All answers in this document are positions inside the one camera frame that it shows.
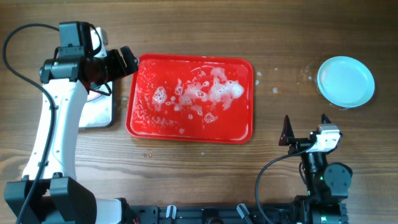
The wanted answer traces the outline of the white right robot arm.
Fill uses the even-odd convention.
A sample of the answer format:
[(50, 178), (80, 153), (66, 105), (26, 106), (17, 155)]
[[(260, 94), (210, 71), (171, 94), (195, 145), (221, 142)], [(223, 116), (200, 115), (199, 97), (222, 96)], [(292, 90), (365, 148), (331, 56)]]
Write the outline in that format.
[(289, 209), (290, 223), (344, 224), (349, 222), (348, 198), (353, 171), (326, 156), (338, 148), (342, 132), (325, 114), (308, 138), (296, 138), (288, 116), (284, 118), (279, 145), (288, 146), (288, 155), (301, 157), (300, 171), (307, 195), (294, 198)]

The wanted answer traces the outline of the pink cleaning sponge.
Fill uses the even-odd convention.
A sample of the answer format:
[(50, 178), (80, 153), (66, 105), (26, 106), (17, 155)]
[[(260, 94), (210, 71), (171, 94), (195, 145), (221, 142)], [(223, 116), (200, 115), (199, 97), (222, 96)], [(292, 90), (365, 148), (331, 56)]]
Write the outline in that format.
[(87, 102), (93, 101), (101, 96), (100, 93), (97, 93), (95, 91), (89, 91), (88, 96), (87, 96)]

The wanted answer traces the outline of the light blue plate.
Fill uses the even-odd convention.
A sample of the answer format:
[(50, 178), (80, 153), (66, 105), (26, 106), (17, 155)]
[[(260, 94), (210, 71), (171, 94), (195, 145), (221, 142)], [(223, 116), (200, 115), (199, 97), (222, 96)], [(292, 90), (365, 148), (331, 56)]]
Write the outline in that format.
[(369, 102), (376, 90), (374, 80), (360, 79), (321, 79), (317, 87), (324, 99), (342, 108), (357, 108)]
[(325, 99), (343, 108), (364, 105), (375, 92), (374, 77), (367, 66), (346, 56), (329, 58), (320, 65), (317, 86)]
[(320, 91), (322, 96), (333, 106), (340, 108), (357, 108), (365, 105), (374, 95), (373, 92), (345, 92), (345, 93), (327, 93)]

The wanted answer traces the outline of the light blue plate top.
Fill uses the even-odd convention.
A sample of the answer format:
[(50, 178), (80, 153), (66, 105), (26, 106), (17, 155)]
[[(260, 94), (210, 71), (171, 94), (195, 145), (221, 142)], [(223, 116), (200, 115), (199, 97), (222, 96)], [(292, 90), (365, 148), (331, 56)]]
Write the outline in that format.
[(321, 79), (317, 87), (324, 99), (342, 108), (357, 108), (369, 102), (376, 90), (374, 80), (360, 79)]

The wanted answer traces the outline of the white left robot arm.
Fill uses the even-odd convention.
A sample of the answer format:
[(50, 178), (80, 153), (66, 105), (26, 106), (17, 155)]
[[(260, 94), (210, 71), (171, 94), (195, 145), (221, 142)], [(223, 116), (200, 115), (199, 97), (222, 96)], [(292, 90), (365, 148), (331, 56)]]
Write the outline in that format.
[(4, 198), (18, 223), (134, 223), (125, 198), (97, 199), (78, 183), (75, 149), (90, 91), (138, 70), (129, 47), (109, 50), (59, 47), (40, 69), (43, 105), (34, 148), (20, 181)]

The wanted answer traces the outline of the light blue plate bottom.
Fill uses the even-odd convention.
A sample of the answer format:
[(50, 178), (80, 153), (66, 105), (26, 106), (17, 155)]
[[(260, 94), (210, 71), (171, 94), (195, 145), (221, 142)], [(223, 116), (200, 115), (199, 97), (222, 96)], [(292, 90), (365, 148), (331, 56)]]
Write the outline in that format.
[(343, 108), (364, 105), (375, 92), (374, 77), (367, 66), (346, 56), (329, 58), (320, 65), (317, 86), (325, 99)]

